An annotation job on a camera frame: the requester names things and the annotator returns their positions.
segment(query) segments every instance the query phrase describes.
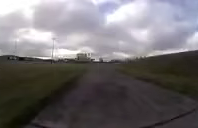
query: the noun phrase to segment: distant building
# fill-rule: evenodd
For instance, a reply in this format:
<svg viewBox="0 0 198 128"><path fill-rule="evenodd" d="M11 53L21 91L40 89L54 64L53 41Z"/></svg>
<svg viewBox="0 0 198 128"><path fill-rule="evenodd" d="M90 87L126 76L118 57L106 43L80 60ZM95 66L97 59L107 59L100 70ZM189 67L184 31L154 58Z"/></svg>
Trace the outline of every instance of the distant building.
<svg viewBox="0 0 198 128"><path fill-rule="evenodd" d="M103 58L99 58L99 62L103 63L104 62Z"/></svg>
<svg viewBox="0 0 198 128"><path fill-rule="evenodd" d="M78 62L90 62L92 59L89 53L78 53L76 55L76 60Z"/></svg>

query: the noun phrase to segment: asphalt road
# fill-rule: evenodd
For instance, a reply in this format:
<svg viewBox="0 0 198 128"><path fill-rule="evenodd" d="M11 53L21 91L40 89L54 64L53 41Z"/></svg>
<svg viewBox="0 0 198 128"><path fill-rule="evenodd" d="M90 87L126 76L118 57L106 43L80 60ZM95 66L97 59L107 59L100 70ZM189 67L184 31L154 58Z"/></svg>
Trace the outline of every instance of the asphalt road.
<svg viewBox="0 0 198 128"><path fill-rule="evenodd" d="M198 101L94 65L25 128L198 128Z"/></svg>

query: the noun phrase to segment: field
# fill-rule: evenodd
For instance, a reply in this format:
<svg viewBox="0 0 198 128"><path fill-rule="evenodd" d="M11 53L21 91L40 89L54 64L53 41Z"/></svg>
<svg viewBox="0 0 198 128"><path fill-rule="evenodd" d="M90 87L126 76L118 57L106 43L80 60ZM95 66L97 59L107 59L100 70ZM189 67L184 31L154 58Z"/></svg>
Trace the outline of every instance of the field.
<svg viewBox="0 0 198 128"><path fill-rule="evenodd" d="M0 65L0 128L17 128L40 102L85 71L84 65Z"/></svg>
<svg viewBox="0 0 198 128"><path fill-rule="evenodd" d="M198 98L198 51L139 59L120 70L138 79Z"/></svg>

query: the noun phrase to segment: building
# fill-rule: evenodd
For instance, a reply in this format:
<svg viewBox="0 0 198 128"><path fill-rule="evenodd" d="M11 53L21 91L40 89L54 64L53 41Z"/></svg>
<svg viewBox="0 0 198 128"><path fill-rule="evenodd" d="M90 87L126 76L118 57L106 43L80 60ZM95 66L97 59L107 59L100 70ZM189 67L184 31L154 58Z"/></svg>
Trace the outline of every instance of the building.
<svg viewBox="0 0 198 128"><path fill-rule="evenodd" d="M89 53L78 53L76 55L76 60L78 62L91 62L91 56Z"/></svg>

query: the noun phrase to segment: grass verge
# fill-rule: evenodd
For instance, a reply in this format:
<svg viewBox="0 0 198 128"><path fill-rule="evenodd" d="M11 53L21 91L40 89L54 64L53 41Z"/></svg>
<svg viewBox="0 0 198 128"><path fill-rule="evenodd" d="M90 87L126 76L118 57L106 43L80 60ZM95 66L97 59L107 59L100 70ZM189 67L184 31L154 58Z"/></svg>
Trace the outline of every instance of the grass verge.
<svg viewBox="0 0 198 128"><path fill-rule="evenodd" d="M198 99L198 65L195 66L193 63L184 60L160 63L148 59L124 64L120 71Z"/></svg>
<svg viewBox="0 0 198 128"><path fill-rule="evenodd" d="M84 71L74 64L0 65L0 128L20 127Z"/></svg>

